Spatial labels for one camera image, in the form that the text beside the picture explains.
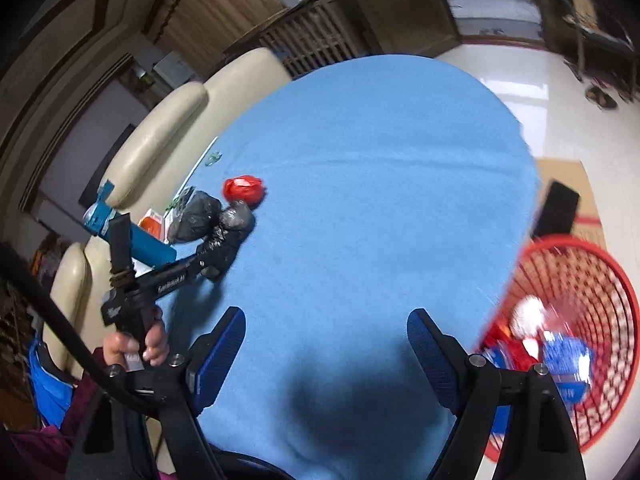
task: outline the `blue and white package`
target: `blue and white package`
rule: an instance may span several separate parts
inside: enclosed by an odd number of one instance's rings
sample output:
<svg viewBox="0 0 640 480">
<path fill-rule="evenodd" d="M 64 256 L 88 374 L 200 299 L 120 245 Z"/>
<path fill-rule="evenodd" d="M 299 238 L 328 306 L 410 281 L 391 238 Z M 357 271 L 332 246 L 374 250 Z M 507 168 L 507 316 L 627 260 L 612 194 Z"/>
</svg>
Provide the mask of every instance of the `blue and white package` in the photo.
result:
<svg viewBox="0 0 640 480">
<path fill-rule="evenodd" d="M 501 348 L 501 341 L 498 341 L 497 346 L 491 348 L 485 348 L 482 350 L 482 355 L 487 358 L 497 368 L 506 368 L 508 370 L 513 368 L 509 353 L 505 348 Z M 507 432 L 507 424 L 509 423 L 509 407 L 498 406 L 495 409 L 494 424 L 491 427 L 492 433 L 505 434 Z"/>
<path fill-rule="evenodd" d="M 564 405 L 581 402 L 591 386 L 593 350 L 577 337 L 545 332 L 542 356 Z"/>
</svg>

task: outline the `red plastic laundry basket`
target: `red plastic laundry basket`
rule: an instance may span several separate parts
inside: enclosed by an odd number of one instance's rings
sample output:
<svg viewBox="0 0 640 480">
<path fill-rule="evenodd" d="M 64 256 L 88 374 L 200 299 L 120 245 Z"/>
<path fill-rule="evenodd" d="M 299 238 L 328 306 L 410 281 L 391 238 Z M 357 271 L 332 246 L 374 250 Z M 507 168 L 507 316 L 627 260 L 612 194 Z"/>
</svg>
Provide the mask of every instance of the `red plastic laundry basket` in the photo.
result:
<svg viewBox="0 0 640 480">
<path fill-rule="evenodd" d="M 500 311 L 510 316 L 526 296 L 575 309 L 570 329 L 593 349 L 588 396 L 570 412 L 585 451 L 613 423 L 638 370 L 638 300 L 628 277 L 602 248 L 579 238 L 553 235 L 525 248 Z M 502 436 L 492 434 L 485 455 L 496 462 Z"/>
</svg>

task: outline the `table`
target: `table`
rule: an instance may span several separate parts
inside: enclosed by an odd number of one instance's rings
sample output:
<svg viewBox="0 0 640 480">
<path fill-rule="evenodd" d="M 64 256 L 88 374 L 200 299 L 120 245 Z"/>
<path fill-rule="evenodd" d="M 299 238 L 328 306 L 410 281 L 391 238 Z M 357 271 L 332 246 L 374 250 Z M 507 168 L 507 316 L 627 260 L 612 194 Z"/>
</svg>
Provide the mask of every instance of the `table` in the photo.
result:
<svg viewBox="0 0 640 480">
<path fill-rule="evenodd" d="M 519 130 L 476 79 L 412 56 L 321 68 L 234 122 L 189 184 L 220 196 L 226 178 L 262 178 L 255 230 L 222 282 L 161 302 L 172 351 L 228 306 L 246 314 L 205 436 L 301 480 L 426 478 L 452 416 L 406 319 L 424 307 L 478 343 L 536 198 Z"/>
</svg>

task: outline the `cardboard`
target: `cardboard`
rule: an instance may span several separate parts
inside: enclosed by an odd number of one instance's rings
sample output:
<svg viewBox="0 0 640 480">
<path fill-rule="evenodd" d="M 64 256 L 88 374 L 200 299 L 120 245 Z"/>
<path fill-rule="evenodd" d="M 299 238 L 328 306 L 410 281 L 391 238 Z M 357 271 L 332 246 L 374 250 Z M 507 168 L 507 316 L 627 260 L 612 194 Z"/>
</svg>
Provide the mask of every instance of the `cardboard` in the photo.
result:
<svg viewBox="0 0 640 480">
<path fill-rule="evenodd" d="M 538 191 L 538 205 L 542 206 L 552 179 L 577 191 L 580 203 L 571 234 L 606 249 L 600 215 L 582 163 L 579 160 L 543 157 L 536 160 L 536 165 L 542 181 Z"/>
</svg>

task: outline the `metal bolt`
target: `metal bolt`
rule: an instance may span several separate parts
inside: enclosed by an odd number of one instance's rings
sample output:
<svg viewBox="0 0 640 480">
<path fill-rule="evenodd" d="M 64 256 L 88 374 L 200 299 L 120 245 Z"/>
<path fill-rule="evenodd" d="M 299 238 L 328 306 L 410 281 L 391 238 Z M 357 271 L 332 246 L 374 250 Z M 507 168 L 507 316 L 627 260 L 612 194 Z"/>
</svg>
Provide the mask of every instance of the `metal bolt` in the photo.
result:
<svg viewBox="0 0 640 480">
<path fill-rule="evenodd" d="M 469 362 L 476 368 L 482 368 L 486 364 L 486 359 L 480 354 L 472 354 L 469 356 Z"/>
<path fill-rule="evenodd" d="M 538 375 L 547 375 L 549 373 L 549 368 L 544 363 L 534 364 L 533 369 Z"/>
<path fill-rule="evenodd" d="M 184 355 L 182 354 L 174 354 L 169 357 L 169 366 L 180 366 L 184 363 Z"/>
<path fill-rule="evenodd" d="M 109 366 L 109 368 L 107 368 L 109 377 L 115 377 L 117 374 L 120 373 L 120 369 L 121 368 L 122 367 L 120 365 L 111 365 L 111 366 Z"/>
</svg>

